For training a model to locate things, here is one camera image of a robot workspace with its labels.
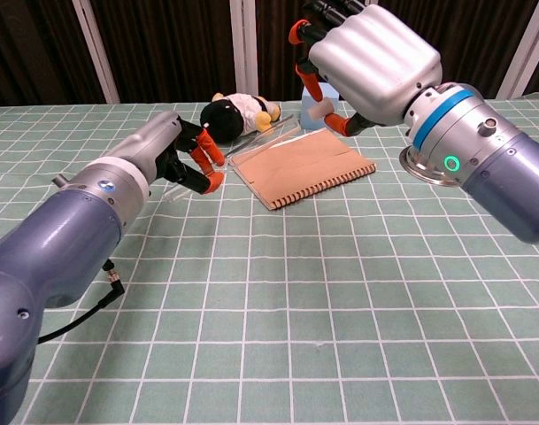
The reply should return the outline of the right robot hand silver orange fingertips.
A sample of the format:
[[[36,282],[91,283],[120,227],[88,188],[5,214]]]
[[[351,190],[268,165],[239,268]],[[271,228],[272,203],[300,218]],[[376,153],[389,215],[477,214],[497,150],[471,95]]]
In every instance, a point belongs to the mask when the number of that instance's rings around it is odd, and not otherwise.
[[[309,47],[296,62],[296,74],[316,102],[324,101],[324,80],[355,110],[344,118],[320,106],[335,132],[354,136],[369,127],[398,125],[422,90],[441,83],[439,52],[378,4],[311,1],[305,9],[327,25],[300,19],[290,29],[290,43]]]

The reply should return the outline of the left robot hand silver orange fingertips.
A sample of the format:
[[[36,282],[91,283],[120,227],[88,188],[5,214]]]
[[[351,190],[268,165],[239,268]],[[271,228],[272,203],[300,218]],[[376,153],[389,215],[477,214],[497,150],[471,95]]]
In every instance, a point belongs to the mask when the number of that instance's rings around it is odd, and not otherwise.
[[[225,157],[207,130],[174,111],[159,113],[109,154],[134,164],[149,183],[166,179],[208,194],[224,180],[213,167],[223,166]]]

